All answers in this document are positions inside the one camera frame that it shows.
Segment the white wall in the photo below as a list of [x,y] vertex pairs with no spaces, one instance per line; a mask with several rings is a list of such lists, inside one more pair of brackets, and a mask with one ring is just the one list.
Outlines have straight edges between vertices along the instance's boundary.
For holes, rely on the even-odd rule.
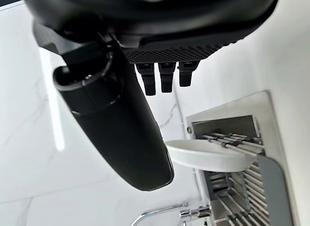
[[[127,226],[149,208],[196,198],[191,169],[175,165],[173,183],[147,193],[110,168],[53,88],[62,60],[39,50],[31,20],[25,5],[0,8],[0,225]],[[148,100],[159,125],[171,117],[164,139],[183,138],[174,95]],[[141,225],[178,223],[175,212]]]
[[261,90],[271,92],[293,183],[297,225],[303,226],[309,225],[310,209],[309,5],[310,0],[279,0],[257,31],[202,61],[192,86],[177,88],[184,117]]

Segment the chrome tube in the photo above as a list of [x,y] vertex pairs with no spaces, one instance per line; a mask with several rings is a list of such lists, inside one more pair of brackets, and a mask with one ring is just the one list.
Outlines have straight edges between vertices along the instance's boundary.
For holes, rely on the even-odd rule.
[[177,209],[181,209],[181,208],[185,208],[188,207],[189,203],[188,202],[184,202],[184,203],[179,203],[179,204],[173,204],[173,205],[169,205],[169,206],[165,206],[165,207],[161,207],[161,208],[156,208],[156,209],[152,209],[152,210],[148,210],[142,214],[140,214],[132,223],[130,226],[137,226],[138,223],[140,223],[142,220],[153,216],[153,215],[159,215],[159,214],[163,214],[163,213],[167,213],[173,210],[177,210]]

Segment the marble wall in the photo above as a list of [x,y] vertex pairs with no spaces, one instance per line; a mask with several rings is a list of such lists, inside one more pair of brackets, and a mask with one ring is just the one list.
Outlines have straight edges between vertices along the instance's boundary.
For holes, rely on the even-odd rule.
[[[198,197],[191,169],[174,164],[165,188],[123,181],[79,128],[51,82],[62,60],[39,49],[24,4],[0,8],[0,225],[127,226],[149,208]],[[148,97],[165,140],[182,139],[174,94]],[[177,226],[178,212],[142,226]]]

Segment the black plastic housing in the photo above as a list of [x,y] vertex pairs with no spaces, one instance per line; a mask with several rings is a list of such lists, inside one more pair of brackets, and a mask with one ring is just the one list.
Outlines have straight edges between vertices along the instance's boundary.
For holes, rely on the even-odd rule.
[[77,76],[54,71],[56,88],[91,142],[130,185],[151,191],[172,182],[174,173],[158,125],[132,65],[110,52],[103,70]]

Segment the black tab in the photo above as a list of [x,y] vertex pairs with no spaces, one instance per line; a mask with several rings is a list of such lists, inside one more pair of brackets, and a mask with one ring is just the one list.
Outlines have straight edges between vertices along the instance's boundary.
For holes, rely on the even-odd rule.
[[191,84],[192,72],[198,67],[200,61],[180,62],[180,86],[188,87]]
[[156,94],[154,64],[136,64],[138,72],[142,76],[145,94],[153,96]]
[[161,92],[171,93],[172,92],[172,81],[173,73],[175,70],[176,63],[159,63],[159,73],[161,79]]

